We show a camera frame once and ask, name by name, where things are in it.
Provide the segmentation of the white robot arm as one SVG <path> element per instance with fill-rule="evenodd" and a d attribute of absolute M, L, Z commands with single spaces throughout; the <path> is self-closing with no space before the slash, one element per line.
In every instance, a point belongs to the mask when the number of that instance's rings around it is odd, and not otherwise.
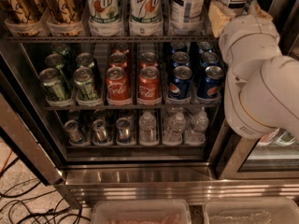
<path fill-rule="evenodd" d="M 256 11 L 237 16 L 216 0 L 208 17 L 227 64 L 224 112 L 229 126 L 247 139 L 277 128 L 299 138 L 299 62 L 281 53 L 274 23 Z"/>

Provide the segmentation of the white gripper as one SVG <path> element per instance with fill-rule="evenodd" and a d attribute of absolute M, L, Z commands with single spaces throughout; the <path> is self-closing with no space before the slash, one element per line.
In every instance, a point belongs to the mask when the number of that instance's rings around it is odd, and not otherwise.
<path fill-rule="evenodd" d="M 212 33 L 220 38 L 222 58 L 241 80 L 248 80 L 265 60 L 281 54 L 273 17 L 256 0 L 250 3 L 248 14 L 235 18 L 232 9 L 216 0 L 211 1 L 208 10 Z"/>

